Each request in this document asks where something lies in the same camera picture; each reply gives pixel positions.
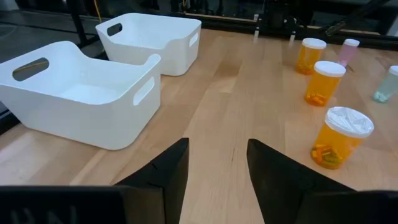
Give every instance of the black equipment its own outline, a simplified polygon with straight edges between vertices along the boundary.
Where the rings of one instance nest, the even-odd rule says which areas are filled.
[[[188,178],[182,138],[115,186],[0,187],[0,223],[179,223]]]
[[[396,220],[398,192],[357,192],[256,139],[248,142],[247,158],[267,224],[387,224]]]

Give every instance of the white cap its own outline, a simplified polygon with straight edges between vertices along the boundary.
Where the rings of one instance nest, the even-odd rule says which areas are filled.
[[[330,108],[325,122],[331,129],[352,138],[366,138],[374,129],[373,122],[367,116],[342,106]]]
[[[388,72],[393,74],[393,75],[397,75],[398,76],[398,65],[391,66],[390,69],[388,70]]]
[[[313,68],[316,72],[328,77],[342,77],[346,73],[346,68],[335,62],[319,61]]]
[[[346,39],[346,40],[344,40],[344,44],[345,45],[349,45],[349,46],[353,46],[353,47],[357,47],[359,45],[359,41],[358,40],[354,40],[354,39]]]
[[[326,47],[326,42],[315,38],[303,39],[302,44],[311,49],[324,49]]]

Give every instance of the wooden table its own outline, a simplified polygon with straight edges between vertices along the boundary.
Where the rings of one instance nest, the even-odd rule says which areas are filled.
[[[0,184],[109,185],[138,170],[181,137],[190,138],[190,170],[181,223],[263,223],[246,164],[256,138],[358,190],[398,189],[398,96],[371,99],[398,52],[360,49],[328,107],[368,115],[375,130],[339,170],[310,158],[327,107],[306,104],[310,77],[292,65],[279,39],[205,30],[188,73],[162,76],[162,105],[135,143],[107,151],[18,125],[0,136]],[[325,60],[340,46],[329,45]]]

